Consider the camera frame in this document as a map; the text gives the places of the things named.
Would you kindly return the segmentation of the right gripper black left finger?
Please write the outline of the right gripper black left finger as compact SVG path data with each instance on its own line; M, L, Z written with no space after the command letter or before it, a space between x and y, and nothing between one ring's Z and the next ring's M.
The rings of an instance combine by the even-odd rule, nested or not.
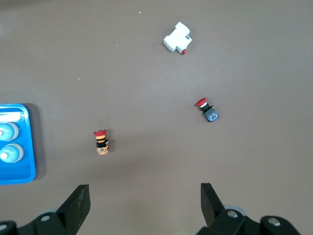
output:
M36 235L75 235L90 211L89 185L79 185L55 211L34 220Z

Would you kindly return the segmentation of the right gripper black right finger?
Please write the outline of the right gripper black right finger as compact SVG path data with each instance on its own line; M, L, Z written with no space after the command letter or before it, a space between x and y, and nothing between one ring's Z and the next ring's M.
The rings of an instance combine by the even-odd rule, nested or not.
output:
M201 211L206 226L200 235L259 235L260 225L235 208L227 209L210 183L201 184Z

